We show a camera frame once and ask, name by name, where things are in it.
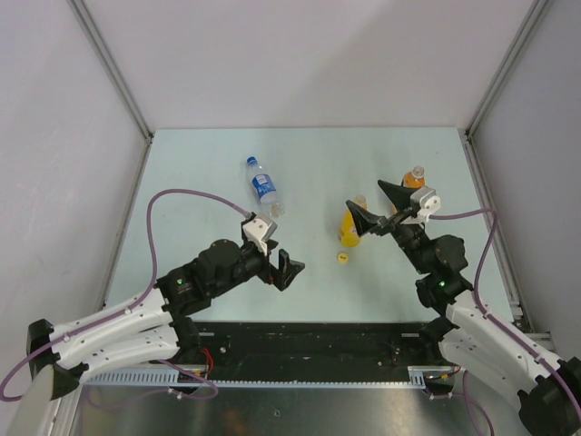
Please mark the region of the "yellow juice bottle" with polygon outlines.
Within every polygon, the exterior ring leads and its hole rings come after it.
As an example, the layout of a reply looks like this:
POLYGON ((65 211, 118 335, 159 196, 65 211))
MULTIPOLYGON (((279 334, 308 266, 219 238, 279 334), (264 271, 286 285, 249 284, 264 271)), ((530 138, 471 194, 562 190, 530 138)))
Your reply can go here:
MULTIPOLYGON (((352 201, 362 208, 367 209, 367 199, 364 195, 359 194, 352 201)), ((347 248, 356 247, 360 242, 360 237, 358 236, 349 208, 346 209, 340 225, 339 239, 341 245, 347 248)))

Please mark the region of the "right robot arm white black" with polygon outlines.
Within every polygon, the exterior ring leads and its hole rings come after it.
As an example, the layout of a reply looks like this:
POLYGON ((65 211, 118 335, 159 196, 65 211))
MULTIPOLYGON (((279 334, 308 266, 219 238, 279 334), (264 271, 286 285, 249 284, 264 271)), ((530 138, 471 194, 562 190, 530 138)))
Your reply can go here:
POLYGON ((485 304, 479 281, 462 274, 468 266, 462 238, 430 238, 427 223, 442 221, 441 200, 427 186, 378 182, 396 208, 391 216, 346 206, 358 236, 389 235, 420 274, 421 304, 438 314, 424 329, 419 355, 429 364, 444 360, 474 375, 517 409, 532 435, 575 435, 580 430, 580 360, 564 360, 498 317, 485 304))

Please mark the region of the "orange tea bottle blue label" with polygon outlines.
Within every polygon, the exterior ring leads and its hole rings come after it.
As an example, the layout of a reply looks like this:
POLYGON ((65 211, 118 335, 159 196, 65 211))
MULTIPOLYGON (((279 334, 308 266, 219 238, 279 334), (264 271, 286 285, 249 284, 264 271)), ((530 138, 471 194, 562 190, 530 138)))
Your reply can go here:
POLYGON ((403 175, 399 186, 402 188, 418 189, 425 185, 425 169, 423 166, 417 165, 403 175))

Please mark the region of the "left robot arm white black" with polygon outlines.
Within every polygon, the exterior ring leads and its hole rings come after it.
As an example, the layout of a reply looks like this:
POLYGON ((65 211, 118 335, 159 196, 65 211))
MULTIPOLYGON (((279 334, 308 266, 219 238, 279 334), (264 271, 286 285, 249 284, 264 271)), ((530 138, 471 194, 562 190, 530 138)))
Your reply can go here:
POLYGON ((31 323, 29 371, 36 377, 44 367, 53 368, 52 397, 59 399, 104 372, 141 362, 192 362, 202 349, 193 314, 254 277, 283 291, 304 268, 285 250, 273 266, 254 243, 216 241, 147 293, 74 322, 31 323))

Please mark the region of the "clear water bottle blue label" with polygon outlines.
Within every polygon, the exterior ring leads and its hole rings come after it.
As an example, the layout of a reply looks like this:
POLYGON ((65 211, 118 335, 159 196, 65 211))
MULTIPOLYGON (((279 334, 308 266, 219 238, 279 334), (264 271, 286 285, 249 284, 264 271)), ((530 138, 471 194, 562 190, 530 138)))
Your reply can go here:
POLYGON ((284 214, 284 206, 270 173, 254 157, 246 160, 248 178, 251 188, 264 213, 272 218, 279 218, 284 214))

